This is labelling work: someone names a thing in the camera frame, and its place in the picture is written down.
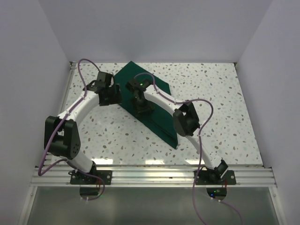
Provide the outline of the green surgical cloth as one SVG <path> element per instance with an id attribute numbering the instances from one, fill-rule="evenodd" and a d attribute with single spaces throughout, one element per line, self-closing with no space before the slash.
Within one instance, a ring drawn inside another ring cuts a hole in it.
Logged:
<path id="1" fill-rule="evenodd" d="M 131 101 L 133 94 L 126 88 L 126 83 L 133 79 L 137 74 L 143 72 L 147 73 L 148 71 L 131 61 L 119 72 L 115 73 L 114 78 L 116 83 L 120 85 L 122 96 L 122 103 L 120 106 L 129 114 L 136 117 L 160 139 L 175 149 L 178 145 L 178 138 L 177 133 L 174 130 L 173 119 L 168 112 L 163 110 L 157 104 L 154 104 L 154 111 L 148 115 L 139 115 L 134 110 Z"/>

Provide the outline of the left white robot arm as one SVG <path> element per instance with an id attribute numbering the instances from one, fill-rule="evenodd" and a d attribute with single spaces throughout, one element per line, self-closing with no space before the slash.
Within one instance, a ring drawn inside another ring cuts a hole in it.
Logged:
<path id="1" fill-rule="evenodd" d="M 120 104 L 120 85 L 114 75 L 99 72 L 97 78 L 85 85 L 79 98 L 65 111 L 45 120 L 44 149 L 62 161 L 82 171 L 81 179 L 92 184 L 98 173 L 95 163 L 81 150 L 79 125 L 96 106 Z"/>

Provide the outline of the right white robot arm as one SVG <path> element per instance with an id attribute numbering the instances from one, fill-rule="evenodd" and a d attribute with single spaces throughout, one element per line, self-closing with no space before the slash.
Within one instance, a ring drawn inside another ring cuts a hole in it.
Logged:
<path id="1" fill-rule="evenodd" d="M 204 161 L 209 172 L 209 179 L 219 184 L 225 179 L 228 170 L 226 162 L 218 155 L 208 151 L 208 144 L 201 138 L 201 132 L 213 116 L 214 108 L 211 102 L 205 99 L 177 100 L 159 89 L 155 81 L 145 79 L 141 82 L 135 78 L 127 82 L 126 88 L 134 95 L 134 103 L 139 113 L 149 112 L 156 104 L 172 116 L 175 132 L 189 140 L 199 154 L 199 160 Z M 200 123 L 194 107 L 195 101 L 206 102 L 210 106 L 210 115 L 204 123 Z"/>

